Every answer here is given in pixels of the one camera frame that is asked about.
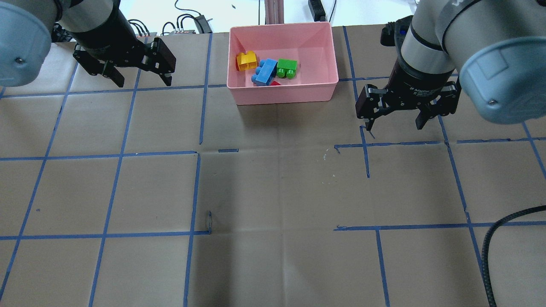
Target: pink bin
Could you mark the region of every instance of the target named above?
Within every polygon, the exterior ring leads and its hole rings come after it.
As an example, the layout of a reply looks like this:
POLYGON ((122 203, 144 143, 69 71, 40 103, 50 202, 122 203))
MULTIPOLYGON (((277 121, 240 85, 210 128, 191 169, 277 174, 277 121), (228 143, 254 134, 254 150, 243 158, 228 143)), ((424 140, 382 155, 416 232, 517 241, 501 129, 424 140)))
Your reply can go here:
POLYGON ((228 57, 227 86, 238 105, 328 101, 339 81, 328 22, 233 27, 228 57), (250 50, 258 62, 267 58, 297 60, 296 77, 275 77, 282 85, 256 86, 251 80, 254 69, 239 72, 235 66, 237 54, 250 50))

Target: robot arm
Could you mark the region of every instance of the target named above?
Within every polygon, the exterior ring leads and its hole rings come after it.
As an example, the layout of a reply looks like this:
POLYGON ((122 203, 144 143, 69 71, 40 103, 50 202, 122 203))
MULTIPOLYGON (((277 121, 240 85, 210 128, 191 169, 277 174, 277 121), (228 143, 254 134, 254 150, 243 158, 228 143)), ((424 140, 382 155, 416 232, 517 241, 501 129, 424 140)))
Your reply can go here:
POLYGON ((546 115, 546 2, 421 0, 415 16, 383 29, 398 58, 387 86, 366 85, 356 103, 369 131, 376 118, 419 109, 418 129, 456 111, 461 88, 495 123, 546 115), (454 69, 458 82, 448 82, 454 69))
POLYGON ((77 41, 74 58, 90 74, 123 87, 116 67, 138 67, 171 85, 176 58, 161 38, 144 44, 119 10, 120 0, 0 0, 0 85, 21 86, 38 75, 56 21, 77 41))

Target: building block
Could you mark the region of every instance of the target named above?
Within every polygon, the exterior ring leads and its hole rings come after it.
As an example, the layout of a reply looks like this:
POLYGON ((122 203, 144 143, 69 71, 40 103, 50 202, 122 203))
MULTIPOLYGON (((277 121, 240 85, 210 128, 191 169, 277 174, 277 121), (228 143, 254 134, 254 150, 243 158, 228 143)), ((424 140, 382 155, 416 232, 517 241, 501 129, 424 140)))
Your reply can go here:
POLYGON ((252 75, 252 82, 257 86, 270 85, 277 73, 277 61, 268 58, 261 60, 259 67, 256 67, 256 73, 252 75))
POLYGON ((287 60, 285 58, 278 59, 277 77, 292 79, 296 76, 298 62, 295 60, 287 60))
POLYGON ((254 69, 258 67, 258 60, 256 59, 256 54, 254 51, 249 50, 244 54, 243 52, 237 55, 237 70, 243 71, 247 69, 254 69))

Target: black cable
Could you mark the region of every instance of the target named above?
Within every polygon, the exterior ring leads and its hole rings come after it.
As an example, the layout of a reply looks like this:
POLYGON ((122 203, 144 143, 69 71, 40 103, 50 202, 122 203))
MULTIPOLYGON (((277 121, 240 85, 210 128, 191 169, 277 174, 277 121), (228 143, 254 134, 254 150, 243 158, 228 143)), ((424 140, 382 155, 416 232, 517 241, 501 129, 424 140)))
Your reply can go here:
POLYGON ((503 217, 502 219, 498 220, 489 228, 487 231, 487 234, 485 235, 485 238, 483 239, 483 246, 482 246, 482 273, 483 273, 483 285, 485 287, 485 294, 487 294, 487 301, 489 302, 490 307, 497 307, 497 303, 495 302, 495 296, 493 295, 493 288, 491 286, 491 278, 489 276, 489 243, 491 243, 491 238, 493 237, 493 233, 497 228, 501 227, 503 224, 505 224, 508 221, 511 221, 517 217, 521 217, 527 214, 536 213, 540 211, 546 211, 546 205, 537 206, 534 208, 525 209, 522 211, 518 211, 516 213, 512 213, 508 216, 503 217))
POLYGON ((203 30, 203 26, 201 25, 201 23, 200 23, 197 19, 195 19, 195 17, 193 17, 192 15, 190 15, 190 16, 184 16, 184 17, 182 18, 182 20, 180 21, 180 26, 181 26, 183 29, 184 29, 184 26, 182 25, 182 23, 184 23, 184 19, 186 19, 186 18, 191 18, 191 19, 193 19, 193 20, 199 25, 199 27, 201 28, 201 33, 205 33, 205 30, 203 30))
POLYGON ((332 22, 332 16, 334 14, 334 11, 336 10, 336 4, 337 0, 334 0, 334 7, 332 7, 332 13, 330 13, 330 19, 328 19, 328 22, 332 22))
POLYGON ((165 32, 165 27, 166 27, 167 25, 173 26, 174 32, 176 32, 176 27, 174 26, 174 23, 172 23, 172 22, 170 22, 170 21, 167 21, 167 22, 163 25, 163 29, 161 29, 161 35, 167 33, 167 32, 165 32))
POLYGON ((138 19, 129 19, 128 21, 129 21, 129 22, 131 22, 131 21, 137 21, 137 22, 141 23, 142 26, 144 27, 144 29, 146 30, 146 32, 148 33, 148 35, 151 35, 151 34, 150 34, 150 30, 148 30, 148 27, 146 27, 146 25, 145 25, 142 21, 140 21, 140 20, 138 20, 138 19))
POLYGON ((134 23, 134 22, 130 22, 129 23, 131 26, 134 26, 136 28, 136 30, 138 31, 138 35, 143 37, 144 35, 142 34, 142 31, 144 31, 144 29, 142 29, 142 27, 138 24, 138 23, 134 23))
POLYGON ((176 6, 177 3, 178 3, 178 0, 176 0, 176 1, 174 2, 174 7, 175 7, 175 8, 177 8, 177 9, 179 9, 179 10, 181 10, 181 11, 194 11, 194 12, 196 12, 197 14, 199 14, 199 16, 202 16, 202 14, 201 14, 200 12, 196 11, 196 10, 181 9, 181 8, 177 7, 177 6, 176 6))
POLYGON ((176 27, 177 27, 178 29, 180 29, 180 28, 184 29, 184 27, 182 26, 182 24, 179 23, 180 17, 183 17, 183 16, 191 16, 191 17, 193 17, 192 14, 182 14, 182 15, 178 16, 178 17, 176 18, 176 27))

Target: yellow toy block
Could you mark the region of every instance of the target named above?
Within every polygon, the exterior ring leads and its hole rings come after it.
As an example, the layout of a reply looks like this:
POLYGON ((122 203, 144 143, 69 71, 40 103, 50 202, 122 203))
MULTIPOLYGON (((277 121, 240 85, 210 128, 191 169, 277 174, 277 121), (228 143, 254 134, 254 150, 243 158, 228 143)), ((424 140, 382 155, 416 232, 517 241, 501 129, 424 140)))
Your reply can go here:
POLYGON ((255 69, 256 67, 258 67, 258 60, 254 51, 248 51, 246 54, 241 52, 237 55, 238 71, 255 69))

